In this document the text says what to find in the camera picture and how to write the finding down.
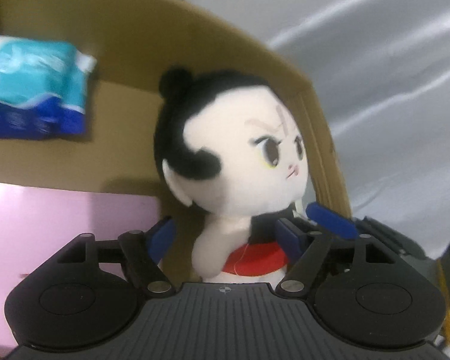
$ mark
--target hair bun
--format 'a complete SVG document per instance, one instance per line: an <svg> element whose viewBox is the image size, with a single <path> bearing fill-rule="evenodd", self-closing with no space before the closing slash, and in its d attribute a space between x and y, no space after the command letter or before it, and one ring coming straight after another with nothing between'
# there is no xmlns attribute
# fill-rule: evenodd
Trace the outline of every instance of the hair bun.
<svg viewBox="0 0 450 360"><path fill-rule="evenodd" d="M158 90L167 102L177 101L193 82L192 73L184 67L172 67L160 78Z"/></svg>

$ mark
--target doll's hair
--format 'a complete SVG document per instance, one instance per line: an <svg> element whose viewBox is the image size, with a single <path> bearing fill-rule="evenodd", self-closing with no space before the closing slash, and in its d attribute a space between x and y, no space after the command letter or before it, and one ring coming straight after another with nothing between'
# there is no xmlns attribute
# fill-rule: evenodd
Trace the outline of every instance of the doll's hair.
<svg viewBox="0 0 450 360"><path fill-rule="evenodd" d="M159 92L165 100L158 117L154 136L155 164L163 176L162 161L181 176L192 180L212 179L220 173L220 159L201 149L190 150L183 138L187 120L199 114L216 97L225 91L265 85L260 77L246 75L235 70L220 70L193 78L182 67L174 67L162 75Z"/></svg>

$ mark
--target doll's face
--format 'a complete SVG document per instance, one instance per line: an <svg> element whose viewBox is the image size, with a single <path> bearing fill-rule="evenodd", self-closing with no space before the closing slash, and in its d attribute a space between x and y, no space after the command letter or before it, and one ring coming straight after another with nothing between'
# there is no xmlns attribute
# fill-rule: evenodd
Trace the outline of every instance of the doll's face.
<svg viewBox="0 0 450 360"><path fill-rule="evenodd" d="M207 150L221 162L209 180L189 180L165 169L175 195L217 215L276 212L300 199L308 179L299 129L285 106L265 86L226 91L190 118L185 144Z"/></svg>

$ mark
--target pink surface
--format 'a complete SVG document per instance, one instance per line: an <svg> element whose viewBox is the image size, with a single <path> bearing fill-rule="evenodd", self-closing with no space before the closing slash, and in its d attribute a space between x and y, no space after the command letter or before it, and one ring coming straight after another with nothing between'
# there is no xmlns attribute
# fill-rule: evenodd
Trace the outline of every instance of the pink surface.
<svg viewBox="0 0 450 360"><path fill-rule="evenodd" d="M0 183L0 356L17 344L3 306L22 275L84 232L116 239L128 230L148 230L159 219L159 202L150 196L115 195ZM116 264L103 269L119 273Z"/></svg>

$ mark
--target red belt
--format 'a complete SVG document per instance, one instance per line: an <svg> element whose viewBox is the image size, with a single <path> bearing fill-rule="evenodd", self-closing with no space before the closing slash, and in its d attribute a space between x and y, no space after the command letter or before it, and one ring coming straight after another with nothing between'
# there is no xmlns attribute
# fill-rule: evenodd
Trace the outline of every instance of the red belt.
<svg viewBox="0 0 450 360"><path fill-rule="evenodd" d="M287 256L277 242L245 244L228 256L222 271L240 276L263 276L287 263Z"/></svg>

